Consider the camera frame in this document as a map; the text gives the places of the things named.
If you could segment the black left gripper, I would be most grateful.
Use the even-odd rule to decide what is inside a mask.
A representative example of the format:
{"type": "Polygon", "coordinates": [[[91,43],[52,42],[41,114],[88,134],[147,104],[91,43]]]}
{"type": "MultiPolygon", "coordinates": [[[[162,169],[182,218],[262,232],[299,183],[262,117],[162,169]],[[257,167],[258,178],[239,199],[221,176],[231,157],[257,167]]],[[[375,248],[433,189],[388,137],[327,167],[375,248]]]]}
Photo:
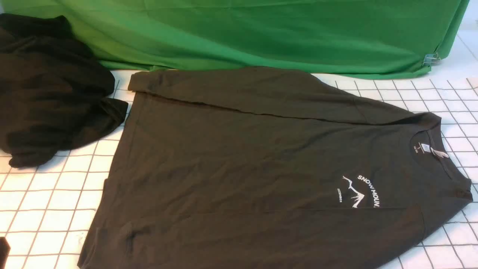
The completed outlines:
{"type": "Polygon", "coordinates": [[[5,237],[0,237],[0,269],[5,268],[7,257],[10,253],[10,245],[5,237]]]}

